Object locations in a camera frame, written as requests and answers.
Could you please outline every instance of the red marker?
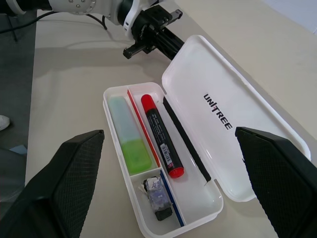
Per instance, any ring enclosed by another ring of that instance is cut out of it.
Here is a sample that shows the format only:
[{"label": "red marker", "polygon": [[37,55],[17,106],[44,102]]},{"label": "red marker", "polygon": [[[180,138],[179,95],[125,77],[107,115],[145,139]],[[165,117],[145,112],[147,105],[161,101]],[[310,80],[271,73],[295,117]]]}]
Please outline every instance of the red marker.
[{"label": "red marker", "polygon": [[152,97],[148,94],[143,95],[141,102],[168,174],[173,179],[181,177],[184,174],[184,167]]}]

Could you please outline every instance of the tabletop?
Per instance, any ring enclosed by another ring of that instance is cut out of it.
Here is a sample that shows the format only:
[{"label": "tabletop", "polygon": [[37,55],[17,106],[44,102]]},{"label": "tabletop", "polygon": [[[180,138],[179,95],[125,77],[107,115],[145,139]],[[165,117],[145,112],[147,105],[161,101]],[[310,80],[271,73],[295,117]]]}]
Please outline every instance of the tabletop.
[{"label": "tabletop", "polygon": [[[172,2],[164,7],[178,8]],[[141,238],[103,109],[103,92],[126,84],[161,84],[170,60],[158,51],[126,59],[123,49],[133,42],[121,26],[110,22],[107,26],[105,31],[86,16],[68,13],[37,23],[26,182],[50,161],[62,142],[103,129],[96,189],[81,237]],[[186,14],[170,29],[184,41],[194,34],[208,37]],[[223,198],[224,208],[216,219],[179,237],[277,237],[257,199],[237,203],[224,194]]]}]

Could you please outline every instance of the unitree logo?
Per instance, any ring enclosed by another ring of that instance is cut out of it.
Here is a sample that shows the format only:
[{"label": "unitree logo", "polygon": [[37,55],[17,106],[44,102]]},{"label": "unitree logo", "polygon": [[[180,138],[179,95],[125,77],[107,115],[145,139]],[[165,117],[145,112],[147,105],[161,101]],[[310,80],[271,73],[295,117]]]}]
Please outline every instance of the unitree logo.
[{"label": "unitree logo", "polygon": [[222,122],[222,124],[224,124],[224,126],[226,127],[227,130],[230,130],[232,128],[232,125],[230,124],[228,119],[223,115],[221,110],[218,108],[217,103],[211,99],[209,94],[206,94],[204,96],[204,99],[211,107],[211,112],[215,113],[218,116],[219,120]]}]

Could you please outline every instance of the white shoe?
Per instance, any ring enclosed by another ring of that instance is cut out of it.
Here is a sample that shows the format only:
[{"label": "white shoe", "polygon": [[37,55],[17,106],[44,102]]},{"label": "white shoe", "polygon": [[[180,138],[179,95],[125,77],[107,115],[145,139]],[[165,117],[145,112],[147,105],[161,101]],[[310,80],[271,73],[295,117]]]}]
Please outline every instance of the white shoe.
[{"label": "white shoe", "polygon": [[10,119],[0,115],[0,130],[6,129],[10,125]]}]

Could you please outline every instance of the black cable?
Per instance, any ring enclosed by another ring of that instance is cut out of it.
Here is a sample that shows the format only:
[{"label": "black cable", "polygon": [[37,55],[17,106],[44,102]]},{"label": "black cable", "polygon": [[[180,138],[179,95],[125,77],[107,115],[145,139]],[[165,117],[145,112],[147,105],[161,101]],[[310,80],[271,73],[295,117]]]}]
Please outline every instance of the black cable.
[{"label": "black cable", "polygon": [[[6,29],[6,30],[2,30],[0,31],[0,34],[2,33],[6,33],[6,32],[10,32],[10,31],[15,31],[15,30],[18,30],[18,29],[21,29],[21,28],[24,28],[24,27],[27,27],[29,25],[32,25],[34,24],[35,22],[37,22],[38,20],[41,20],[43,17],[46,17],[46,16],[49,16],[49,15],[52,15],[52,14],[55,14],[55,13],[59,13],[58,11],[50,11],[50,12],[47,12],[47,13],[44,13],[43,15],[41,16],[38,16],[37,18],[33,19],[32,21],[30,21],[29,23],[26,23],[24,25],[21,25],[21,26],[17,26],[17,27],[13,27],[13,28],[10,28],[10,29]],[[98,18],[90,15],[90,14],[86,14],[86,16],[96,20],[97,22],[99,22],[103,28],[105,30],[107,30],[108,28],[106,27],[106,24],[105,24],[105,16],[103,16],[103,21],[100,21]]]}]

